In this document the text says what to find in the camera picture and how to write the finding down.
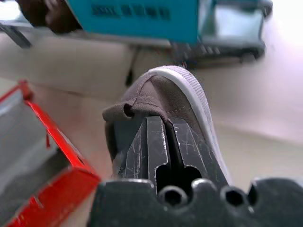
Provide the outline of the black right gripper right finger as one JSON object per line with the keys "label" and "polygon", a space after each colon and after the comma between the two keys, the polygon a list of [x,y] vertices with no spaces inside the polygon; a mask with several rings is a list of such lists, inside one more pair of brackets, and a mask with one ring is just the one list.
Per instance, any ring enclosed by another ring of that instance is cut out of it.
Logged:
{"label": "black right gripper right finger", "polygon": [[226,186],[227,180],[214,152],[204,139],[187,123],[174,123],[173,128],[185,172],[191,181],[201,178],[212,181],[219,189]]}

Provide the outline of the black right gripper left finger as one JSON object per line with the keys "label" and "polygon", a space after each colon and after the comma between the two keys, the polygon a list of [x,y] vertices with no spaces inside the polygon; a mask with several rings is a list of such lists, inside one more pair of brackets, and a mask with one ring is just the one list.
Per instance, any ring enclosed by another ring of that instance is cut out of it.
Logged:
{"label": "black right gripper left finger", "polygon": [[169,151],[165,126],[160,117],[143,120],[127,152],[125,178],[146,179],[155,189],[169,181]]}

